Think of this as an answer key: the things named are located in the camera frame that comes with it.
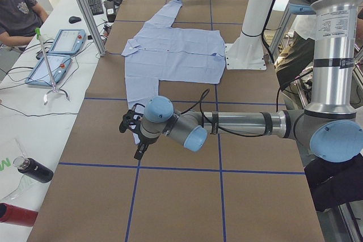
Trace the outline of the light blue striped shirt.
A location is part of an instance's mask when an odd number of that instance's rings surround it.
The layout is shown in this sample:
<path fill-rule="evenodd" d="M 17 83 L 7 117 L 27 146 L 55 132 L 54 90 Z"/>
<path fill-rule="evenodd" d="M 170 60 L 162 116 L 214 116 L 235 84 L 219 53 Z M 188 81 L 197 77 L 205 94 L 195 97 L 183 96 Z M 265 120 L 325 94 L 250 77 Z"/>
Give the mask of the light blue striped shirt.
<path fill-rule="evenodd" d="M 159 81 L 218 84 L 225 69 L 225 43 L 219 31 L 174 28 L 183 3 L 170 0 L 126 42 L 128 107 L 146 105 L 159 94 Z"/>

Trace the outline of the seated person grey shirt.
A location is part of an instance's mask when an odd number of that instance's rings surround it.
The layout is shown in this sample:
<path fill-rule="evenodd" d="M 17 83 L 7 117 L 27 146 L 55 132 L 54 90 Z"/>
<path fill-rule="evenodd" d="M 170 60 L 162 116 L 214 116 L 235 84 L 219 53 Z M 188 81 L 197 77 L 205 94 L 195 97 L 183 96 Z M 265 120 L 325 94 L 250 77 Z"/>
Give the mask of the seated person grey shirt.
<path fill-rule="evenodd" d="M 47 18 L 48 13 L 37 0 L 1 0 L 1 43 L 9 47 L 28 45 L 35 29 Z"/>

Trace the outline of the black keyboard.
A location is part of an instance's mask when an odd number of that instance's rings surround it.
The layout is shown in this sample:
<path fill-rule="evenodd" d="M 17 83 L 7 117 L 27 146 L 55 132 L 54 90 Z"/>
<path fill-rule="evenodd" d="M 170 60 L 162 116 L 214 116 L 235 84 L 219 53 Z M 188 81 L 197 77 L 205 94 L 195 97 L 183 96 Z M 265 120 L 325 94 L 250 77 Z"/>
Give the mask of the black keyboard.
<path fill-rule="evenodd" d="M 93 15 L 100 15 L 104 13 L 102 0 L 87 0 Z"/>

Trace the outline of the black water bottle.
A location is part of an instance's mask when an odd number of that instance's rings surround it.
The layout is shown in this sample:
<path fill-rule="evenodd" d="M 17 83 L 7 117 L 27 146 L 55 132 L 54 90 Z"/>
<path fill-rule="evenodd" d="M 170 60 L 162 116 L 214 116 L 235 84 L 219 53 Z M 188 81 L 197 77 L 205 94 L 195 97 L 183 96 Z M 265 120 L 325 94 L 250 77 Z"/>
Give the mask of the black water bottle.
<path fill-rule="evenodd" d="M 14 159 L 13 165 L 20 173 L 41 183 L 48 183 L 53 178 L 51 169 L 32 158 L 19 156 Z"/>

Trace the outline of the grabber stick green tip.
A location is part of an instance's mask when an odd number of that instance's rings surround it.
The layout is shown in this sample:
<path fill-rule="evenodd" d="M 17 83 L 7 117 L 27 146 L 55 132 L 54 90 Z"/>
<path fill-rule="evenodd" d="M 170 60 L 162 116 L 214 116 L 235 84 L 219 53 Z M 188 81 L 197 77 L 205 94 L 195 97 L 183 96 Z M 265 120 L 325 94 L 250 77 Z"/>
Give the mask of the grabber stick green tip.
<path fill-rule="evenodd" d="M 40 43 L 40 46 L 41 46 L 41 51 L 43 53 L 44 62 L 46 64 L 46 66 L 47 66 L 48 75 L 49 75 L 49 79 L 50 79 L 51 86 L 52 86 L 52 88 L 43 97 L 44 105 L 47 105 L 47 103 L 48 103 L 48 95 L 50 93 L 60 93 L 60 92 L 63 92 L 65 94 L 65 96 L 66 96 L 66 99 L 68 101 L 70 101 L 69 94 L 65 90 L 63 90 L 61 88 L 58 88 L 56 86 L 56 82 L 54 80 L 53 72 L 52 72 L 52 70 L 50 68 L 50 63 L 49 63 L 48 56 L 47 56 L 47 53 L 45 51 L 45 46 L 44 46 L 44 43 L 43 43 L 43 39 L 42 39 L 42 36 L 41 36 L 41 33 L 40 33 L 40 28 L 35 28 L 35 34 L 36 34 L 36 38 L 38 39 L 38 41 Z"/>

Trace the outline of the red water bottle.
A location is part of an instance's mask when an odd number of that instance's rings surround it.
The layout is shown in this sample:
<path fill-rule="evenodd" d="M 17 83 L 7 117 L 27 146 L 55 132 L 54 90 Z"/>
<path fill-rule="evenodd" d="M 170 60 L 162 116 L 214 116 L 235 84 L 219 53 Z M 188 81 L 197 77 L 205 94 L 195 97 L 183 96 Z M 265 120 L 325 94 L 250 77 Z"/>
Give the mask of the red water bottle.
<path fill-rule="evenodd" d="M 38 216 L 37 211 L 1 203 L 1 223 L 32 227 Z"/>

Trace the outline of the aluminium frame post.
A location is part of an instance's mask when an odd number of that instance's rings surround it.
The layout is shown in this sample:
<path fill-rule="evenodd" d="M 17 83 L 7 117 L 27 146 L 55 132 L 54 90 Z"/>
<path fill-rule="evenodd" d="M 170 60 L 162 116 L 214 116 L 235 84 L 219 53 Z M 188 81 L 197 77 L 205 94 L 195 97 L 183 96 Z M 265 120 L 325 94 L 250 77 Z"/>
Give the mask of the aluminium frame post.
<path fill-rule="evenodd" d="M 98 50 L 98 53 L 101 57 L 103 57 L 106 53 L 106 49 L 103 43 L 103 40 L 101 38 L 101 35 L 98 31 L 96 22 L 94 20 L 94 16 L 91 12 L 91 9 L 87 3 L 87 0 L 76 0 L 79 9 L 83 15 L 83 18 L 86 22 L 87 28 L 90 31 L 90 34 L 93 38 L 93 41 L 95 43 L 95 46 Z"/>

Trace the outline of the black computer mouse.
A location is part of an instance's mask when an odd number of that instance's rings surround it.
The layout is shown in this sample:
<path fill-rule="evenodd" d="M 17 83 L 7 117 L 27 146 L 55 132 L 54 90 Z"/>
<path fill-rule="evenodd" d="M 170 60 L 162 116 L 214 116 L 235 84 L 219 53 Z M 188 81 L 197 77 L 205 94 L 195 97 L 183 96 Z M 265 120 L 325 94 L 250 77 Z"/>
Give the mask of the black computer mouse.
<path fill-rule="evenodd" d="M 77 17 L 77 16 L 71 16 L 69 18 L 69 23 L 70 24 L 74 24 L 74 23 L 77 23 L 77 22 L 80 22 L 82 19 L 80 17 Z"/>

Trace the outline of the upper blue teach pendant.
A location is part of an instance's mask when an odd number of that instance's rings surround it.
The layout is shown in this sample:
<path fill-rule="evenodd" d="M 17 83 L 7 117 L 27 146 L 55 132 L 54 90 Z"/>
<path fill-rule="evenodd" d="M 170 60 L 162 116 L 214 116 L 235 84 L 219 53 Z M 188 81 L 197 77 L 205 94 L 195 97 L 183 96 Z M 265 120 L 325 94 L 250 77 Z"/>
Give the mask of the upper blue teach pendant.
<path fill-rule="evenodd" d="M 84 29 L 61 29 L 54 39 L 48 53 L 76 55 L 87 38 Z"/>

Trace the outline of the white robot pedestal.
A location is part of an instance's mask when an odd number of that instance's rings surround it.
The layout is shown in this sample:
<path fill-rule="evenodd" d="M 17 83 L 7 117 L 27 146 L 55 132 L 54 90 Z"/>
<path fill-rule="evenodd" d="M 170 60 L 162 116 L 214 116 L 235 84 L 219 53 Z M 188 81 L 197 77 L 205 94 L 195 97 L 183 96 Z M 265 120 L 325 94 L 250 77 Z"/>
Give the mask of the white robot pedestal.
<path fill-rule="evenodd" d="M 248 0 L 240 36 L 226 44 L 226 68 L 229 70 L 266 70 L 263 32 L 274 0 Z"/>

